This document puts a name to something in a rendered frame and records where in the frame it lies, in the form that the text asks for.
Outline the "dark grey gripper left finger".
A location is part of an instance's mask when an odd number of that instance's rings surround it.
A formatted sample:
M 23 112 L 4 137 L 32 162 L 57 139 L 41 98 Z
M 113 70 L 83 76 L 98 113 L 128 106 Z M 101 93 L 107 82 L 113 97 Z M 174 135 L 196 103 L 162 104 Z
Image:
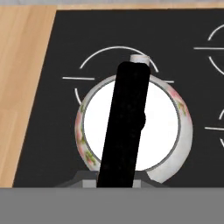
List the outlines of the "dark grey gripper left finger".
M 68 188 L 96 188 L 97 171 L 77 171 L 74 177 L 59 187 Z

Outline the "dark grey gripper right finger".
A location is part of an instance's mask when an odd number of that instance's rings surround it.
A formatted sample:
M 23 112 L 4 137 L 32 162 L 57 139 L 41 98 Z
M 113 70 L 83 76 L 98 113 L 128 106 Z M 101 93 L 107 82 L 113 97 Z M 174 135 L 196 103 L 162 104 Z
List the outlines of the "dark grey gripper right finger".
M 166 185 L 150 179 L 146 171 L 135 171 L 133 188 L 166 188 Z

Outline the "white floral kettle black handle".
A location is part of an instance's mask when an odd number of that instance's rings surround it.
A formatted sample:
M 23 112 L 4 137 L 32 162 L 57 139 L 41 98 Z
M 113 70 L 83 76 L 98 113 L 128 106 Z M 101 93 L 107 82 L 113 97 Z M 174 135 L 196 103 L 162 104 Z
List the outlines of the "white floral kettle black handle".
M 100 170 L 103 145 L 116 77 L 92 87 L 77 112 L 75 141 L 80 157 L 92 172 Z M 193 122 L 186 103 L 166 81 L 150 77 L 136 170 L 159 184 L 175 175 L 189 155 Z

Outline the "black glass hob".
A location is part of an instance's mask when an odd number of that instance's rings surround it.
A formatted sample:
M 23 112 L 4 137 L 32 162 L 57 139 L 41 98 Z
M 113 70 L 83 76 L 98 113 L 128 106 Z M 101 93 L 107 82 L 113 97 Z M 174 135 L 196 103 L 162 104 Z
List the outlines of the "black glass hob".
M 55 187 L 86 170 L 74 141 L 78 100 L 138 50 L 193 123 L 169 187 L 224 187 L 224 9 L 59 10 L 13 185 Z

